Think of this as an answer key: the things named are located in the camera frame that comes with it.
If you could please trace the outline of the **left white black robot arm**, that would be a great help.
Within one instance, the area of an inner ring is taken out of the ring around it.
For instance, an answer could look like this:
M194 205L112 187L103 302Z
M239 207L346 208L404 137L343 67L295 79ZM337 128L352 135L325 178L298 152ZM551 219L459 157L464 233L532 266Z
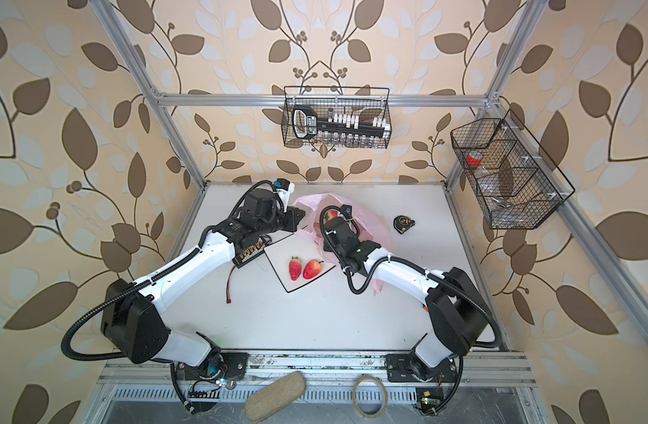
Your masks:
M288 204L294 191L294 184L285 178L254 184L226 219L205 227L193 248L132 283L115 281L106 300L67 330L60 343L62 353L76 361L127 358L134 364L155 360L202 365L212 355L212 342L204 335L170 329L163 314L214 270L227 263L242 268L263 254L267 236L296 232L305 213ZM95 316L102 317L102 334L116 352L79 353L71 346L74 335Z

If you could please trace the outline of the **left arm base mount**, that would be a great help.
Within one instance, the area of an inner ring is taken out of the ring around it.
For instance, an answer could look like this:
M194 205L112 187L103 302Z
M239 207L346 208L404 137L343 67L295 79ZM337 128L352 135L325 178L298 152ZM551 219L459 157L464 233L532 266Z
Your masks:
M245 352L222 351L211 353L199 366L191 367L181 363L175 365L175 375L185 381L242 380L248 368L249 354Z

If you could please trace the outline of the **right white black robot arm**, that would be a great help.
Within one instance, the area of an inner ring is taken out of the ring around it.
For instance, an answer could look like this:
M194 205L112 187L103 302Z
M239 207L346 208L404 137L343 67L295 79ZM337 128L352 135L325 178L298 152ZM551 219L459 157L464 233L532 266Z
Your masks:
M465 357L472 348L495 349L502 331L479 289L459 268L430 270L392 254L377 242L361 240L351 206L328 206L319 217L324 249L336 257L350 291L363 294L373 280L388 283L427 308L432 331L409 354L416 375L444 360Z

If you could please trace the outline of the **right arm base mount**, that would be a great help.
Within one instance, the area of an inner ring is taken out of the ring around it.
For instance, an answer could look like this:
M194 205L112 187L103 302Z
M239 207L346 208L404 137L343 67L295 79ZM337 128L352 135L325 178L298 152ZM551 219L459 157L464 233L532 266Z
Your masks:
M458 370L458 365L450 358L432 367L414 353L389 353L385 356L385 365L391 383L454 383Z

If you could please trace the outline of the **red fake strawberry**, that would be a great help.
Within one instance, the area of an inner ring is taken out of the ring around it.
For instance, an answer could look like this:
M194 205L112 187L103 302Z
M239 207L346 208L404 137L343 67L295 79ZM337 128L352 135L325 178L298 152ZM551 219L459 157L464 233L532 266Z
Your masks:
M292 257L288 263L288 273L292 281L297 281L302 275L302 261L298 257Z
M323 261L311 260L303 269L303 278L305 280L312 280L318 277L323 270Z

